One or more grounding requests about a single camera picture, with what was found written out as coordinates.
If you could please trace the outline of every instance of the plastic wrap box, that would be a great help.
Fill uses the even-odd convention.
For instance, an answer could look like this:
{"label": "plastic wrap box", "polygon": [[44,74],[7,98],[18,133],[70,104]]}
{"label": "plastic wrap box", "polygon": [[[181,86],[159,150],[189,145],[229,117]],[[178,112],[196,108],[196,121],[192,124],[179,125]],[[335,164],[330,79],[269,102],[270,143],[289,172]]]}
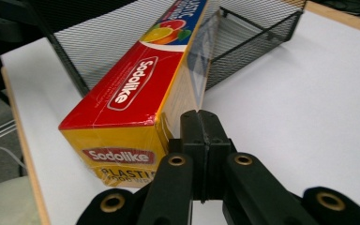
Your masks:
{"label": "plastic wrap box", "polygon": [[59,129],[104,184],[149,183],[202,104],[218,1],[178,0],[63,120]]}

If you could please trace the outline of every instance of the white table surface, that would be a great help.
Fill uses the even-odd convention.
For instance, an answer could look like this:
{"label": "white table surface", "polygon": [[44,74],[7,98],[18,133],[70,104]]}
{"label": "white table surface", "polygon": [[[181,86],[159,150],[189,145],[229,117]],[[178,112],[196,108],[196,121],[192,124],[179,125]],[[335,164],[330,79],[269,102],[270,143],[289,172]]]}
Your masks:
{"label": "white table surface", "polygon": [[[45,38],[2,61],[42,217],[75,224],[108,188],[57,129],[81,96]],[[290,42],[207,91],[203,108],[289,191],[324,186],[360,204],[360,31],[307,11]],[[225,224],[220,202],[194,203],[193,223]]]}

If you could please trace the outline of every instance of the wire mesh organizer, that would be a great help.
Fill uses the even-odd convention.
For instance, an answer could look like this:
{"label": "wire mesh organizer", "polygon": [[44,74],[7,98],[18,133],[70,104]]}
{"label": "wire mesh organizer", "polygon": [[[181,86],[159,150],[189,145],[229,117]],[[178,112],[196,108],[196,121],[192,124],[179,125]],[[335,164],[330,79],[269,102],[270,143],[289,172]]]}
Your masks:
{"label": "wire mesh organizer", "polygon": [[[174,0],[27,0],[84,96]],[[221,0],[206,89],[288,41],[306,0]]]}

